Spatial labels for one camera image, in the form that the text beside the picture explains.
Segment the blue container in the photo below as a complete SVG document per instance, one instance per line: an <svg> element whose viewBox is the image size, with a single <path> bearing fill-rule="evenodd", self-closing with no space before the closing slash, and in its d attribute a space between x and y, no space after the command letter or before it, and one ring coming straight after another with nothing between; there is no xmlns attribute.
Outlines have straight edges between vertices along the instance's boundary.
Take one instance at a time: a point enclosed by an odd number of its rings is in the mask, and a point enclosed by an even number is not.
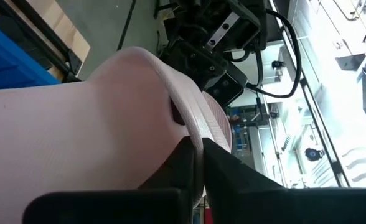
<svg viewBox="0 0 366 224"><path fill-rule="evenodd" d="M0 31L0 89L60 83Z"/></svg>

